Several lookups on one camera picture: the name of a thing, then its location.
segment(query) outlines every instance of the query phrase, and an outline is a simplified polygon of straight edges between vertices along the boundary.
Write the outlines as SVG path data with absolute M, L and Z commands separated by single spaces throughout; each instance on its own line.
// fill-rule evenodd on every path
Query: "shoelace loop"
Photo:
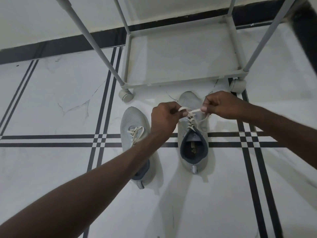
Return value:
M 190 129 L 192 129 L 194 132 L 196 132 L 195 129 L 194 129 L 194 125 L 195 125 L 195 124 L 194 124 L 194 122 L 193 122 L 193 121 L 195 121 L 197 129 L 198 129 L 200 132 L 203 132 L 202 130 L 200 130 L 199 124 L 200 124 L 202 121 L 208 119 L 209 116 L 210 116 L 210 114 L 207 114 L 206 118 L 204 118 L 203 120 L 197 121 L 196 118 L 195 118 L 196 114 L 194 114 L 194 113 L 195 113 L 195 112 L 202 112 L 202 111 L 200 110 L 200 108 L 191 110 L 191 109 L 188 108 L 188 107 L 180 107 L 180 108 L 178 109 L 178 111 L 181 111 L 181 110 L 184 110 L 184 109 L 186 109 L 186 111 L 188 112 L 187 117 L 185 117 L 185 119 L 188 120 L 188 123 L 187 123 L 187 124 L 188 124 L 188 128 L 190 128 Z
M 137 136 L 137 133 L 138 133 L 138 131 L 140 129 L 142 129 L 142 131 L 141 131 L 140 135 Z M 136 128 L 132 128 L 132 129 L 129 129 L 127 132 L 130 133 L 130 136 L 132 136 L 132 143 L 131 143 L 131 146 L 130 146 L 130 148 L 131 148 L 141 138 L 141 136 L 142 136 L 142 134 L 144 132 L 144 127 L 143 126 L 139 126 L 139 127 L 136 127 Z

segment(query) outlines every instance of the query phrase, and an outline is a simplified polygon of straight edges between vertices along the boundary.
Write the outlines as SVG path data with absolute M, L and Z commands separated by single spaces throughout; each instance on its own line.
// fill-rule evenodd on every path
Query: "tiled floor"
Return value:
M 266 29 L 239 30 L 247 57 Z M 122 49 L 103 51 L 121 73 Z M 247 94 L 238 97 L 317 128 L 317 77 L 287 24 L 246 80 Z M 125 104 L 94 51 L 1 65 L 0 223 L 120 154 L 127 107 L 150 121 L 154 106 L 184 91 L 203 98 L 228 88 L 228 80 L 137 88 Z M 284 237 L 317 236 L 317 171 L 248 124 L 212 115 L 209 126 L 202 173 L 180 165 L 174 134 L 155 153 L 153 182 L 144 190 L 128 183 L 82 236 L 280 237 L 281 227 Z

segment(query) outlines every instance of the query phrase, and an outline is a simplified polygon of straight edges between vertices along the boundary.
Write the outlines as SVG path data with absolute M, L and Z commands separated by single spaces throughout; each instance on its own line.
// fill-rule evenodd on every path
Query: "white sneaker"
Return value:
M 203 101 L 193 92 L 184 92 L 178 103 L 188 111 L 200 109 Z M 201 172 L 208 162 L 208 119 L 203 112 L 189 112 L 178 122 L 178 147 L 181 163 L 190 172 Z
M 135 107 L 126 109 L 120 125 L 123 152 L 127 151 L 150 133 L 150 127 L 145 115 Z M 149 184 L 155 175 L 155 165 L 151 156 L 146 164 L 131 179 L 139 189 Z

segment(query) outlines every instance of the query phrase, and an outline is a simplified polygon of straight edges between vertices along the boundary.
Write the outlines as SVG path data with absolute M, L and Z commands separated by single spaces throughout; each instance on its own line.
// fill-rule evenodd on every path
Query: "gray pole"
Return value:
M 229 11 L 228 11 L 229 17 L 232 16 L 232 11 L 233 11 L 233 7 L 235 6 L 235 2 L 236 2 L 236 0 L 231 0 Z
M 125 30 L 126 30 L 126 33 L 127 33 L 128 35 L 130 35 L 131 32 L 130 32 L 130 30 L 129 30 L 128 24 L 126 23 L 126 20 L 125 20 L 125 18 L 124 18 L 124 15 L 123 15 L 123 12 L 122 12 L 122 9 L 121 9 L 121 7 L 120 7 L 120 4 L 119 4 L 118 0 L 114 0 L 114 3 L 115 3 L 116 6 L 117 6 L 117 9 L 118 9 L 119 15 L 120 15 L 120 17 L 121 17 L 121 20 L 122 20 L 122 22 L 123 22 L 123 25 L 124 25 L 124 28 L 125 28 Z
M 260 43 L 256 47 L 256 49 L 255 49 L 254 53 L 252 54 L 250 60 L 245 65 L 243 71 L 245 71 L 245 72 L 250 71 L 250 68 L 253 65 L 254 61 L 259 56 L 260 52 L 262 51 L 263 47 L 265 46 L 267 41 L 270 39 L 272 34 L 275 32 L 277 26 L 282 21 L 282 19 L 284 18 L 285 14 L 287 13 L 287 11 L 289 10 L 289 8 L 291 7 L 291 5 L 293 4 L 294 1 L 295 0 L 285 0 L 284 1 L 282 7 L 280 8 L 279 12 L 277 13 L 276 17 L 274 18 L 273 22 L 271 23 L 271 25 L 269 26 L 267 31 L 265 32 L 263 38 L 261 39 Z
M 117 71 L 113 68 L 103 51 L 100 49 L 96 41 L 93 39 L 92 35 L 89 33 L 85 25 L 82 23 L 82 21 L 79 19 L 78 15 L 72 8 L 72 4 L 69 0 L 57 0 L 57 2 L 60 4 L 60 6 L 67 12 L 67 14 L 71 17 L 71 19 L 74 21 L 78 29 L 81 31 L 81 33 L 85 36 L 87 41 L 90 43 L 90 45 L 95 49 L 95 51 L 98 53 L 99 57 L 103 60 L 103 62 L 106 64 L 106 66 L 109 68 L 113 76 L 117 79 L 120 86 L 124 85 L 124 81 L 122 81 L 121 77 L 117 73 Z

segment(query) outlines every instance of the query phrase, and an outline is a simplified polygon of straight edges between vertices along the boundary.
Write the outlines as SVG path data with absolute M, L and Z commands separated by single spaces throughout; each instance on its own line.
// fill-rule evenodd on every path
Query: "white metal rack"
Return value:
M 227 15 L 133 32 L 129 30 L 118 0 L 114 0 L 127 32 L 122 80 L 69 0 L 57 0 L 121 85 L 119 96 L 124 102 L 133 99 L 129 88 L 220 78 L 236 78 L 230 90 L 243 92 L 245 76 L 294 1 L 284 1 L 247 62 L 232 19 L 236 0 L 231 0 Z

